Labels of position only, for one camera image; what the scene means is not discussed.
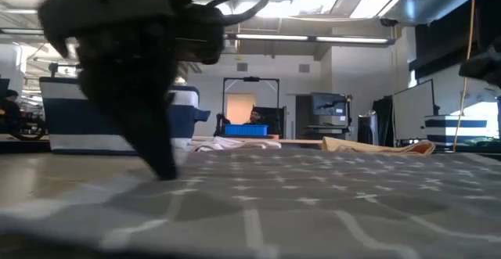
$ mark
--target gray fabric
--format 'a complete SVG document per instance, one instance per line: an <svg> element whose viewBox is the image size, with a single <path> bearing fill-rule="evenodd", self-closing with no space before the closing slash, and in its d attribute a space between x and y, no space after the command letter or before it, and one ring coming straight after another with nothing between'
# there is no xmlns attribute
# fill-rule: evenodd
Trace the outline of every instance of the gray fabric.
<svg viewBox="0 0 501 259"><path fill-rule="evenodd" d="M17 231L101 250L264 258L500 258L501 163L317 150L191 153L0 214Z"/></svg>

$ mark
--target ceiling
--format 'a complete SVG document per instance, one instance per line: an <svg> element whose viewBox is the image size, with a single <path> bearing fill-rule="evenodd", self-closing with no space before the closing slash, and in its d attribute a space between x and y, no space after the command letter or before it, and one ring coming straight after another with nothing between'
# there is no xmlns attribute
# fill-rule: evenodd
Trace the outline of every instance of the ceiling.
<svg viewBox="0 0 501 259"><path fill-rule="evenodd" d="M0 0L0 27L39 28L33 14L42 0ZM210 0L195 0L205 3ZM257 0L238 0L219 6L223 13L238 13ZM392 29L380 25L379 17L399 20L405 25L429 23L444 16L467 0L271 0L257 17L228 27L227 32L245 34L342 35L394 38ZM45 39L33 35L0 34L0 42L27 47L35 52ZM310 55L316 59L332 44L291 41L231 41L225 52L265 55ZM46 61L60 61L49 45L36 52ZM27 76L46 74L48 63L30 60Z"/></svg>

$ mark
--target blue storage bin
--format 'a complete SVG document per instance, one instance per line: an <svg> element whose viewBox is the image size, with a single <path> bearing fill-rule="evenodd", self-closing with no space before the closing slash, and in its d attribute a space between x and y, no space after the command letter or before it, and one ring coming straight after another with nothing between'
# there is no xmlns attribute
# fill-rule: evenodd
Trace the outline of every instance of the blue storage bin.
<svg viewBox="0 0 501 259"><path fill-rule="evenodd" d="M225 134L227 135L249 135L249 136L266 136L268 135L268 125L257 124L227 124L225 125Z"/></svg>

